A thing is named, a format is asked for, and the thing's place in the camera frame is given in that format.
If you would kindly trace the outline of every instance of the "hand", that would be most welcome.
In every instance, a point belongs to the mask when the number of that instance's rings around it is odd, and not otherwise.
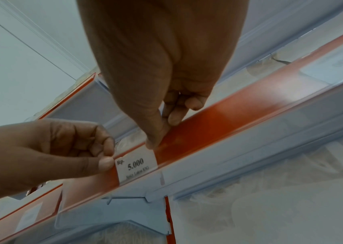
[[[78,6],[116,103],[154,148],[189,109],[204,106],[233,54],[248,1],[78,0]]]
[[[100,125],[44,119],[0,127],[0,198],[43,182],[114,165],[114,139]]]

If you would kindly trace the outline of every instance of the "white label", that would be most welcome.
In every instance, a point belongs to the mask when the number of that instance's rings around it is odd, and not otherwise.
[[[303,67],[300,71],[329,84],[343,82],[343,45]]]
[[[115,160],[119,182],[139,177],[157,169],[154,152],[145,145]]]
[[[19,221],[18,227],[16,227],[15,233],[35,224],[36,217],[38,217],[38,213],[42,207],[42,204],[43,203],[40,203],[24,212]]]

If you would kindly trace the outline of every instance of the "white wall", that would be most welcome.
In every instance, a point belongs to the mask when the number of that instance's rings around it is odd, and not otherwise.
[[[47,34],[88,70],[96,66],[75,0],[2,0],[16,14]]]
[[[0,125],[23,122],[74,81],[0,26]]]

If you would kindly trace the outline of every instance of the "white paper label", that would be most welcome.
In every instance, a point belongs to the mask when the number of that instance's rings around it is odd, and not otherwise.
[[[158,167],[154,152],[147,149],[145,145],[121,158],[117,158],[115,166],[118,171],[119,182],[139,177]]]
[[[36,205],[35,207],[30,208],[29,210],[25,211],[22,218],[19,221],[18,227],[16,227],[15,233],[19,232],[35,223],[36,217],[38,217],[38,213],[40,208],[42,207],[43,203]]]
[[[301,72],[329,84],[343,82],[343,45],[303,67]]]

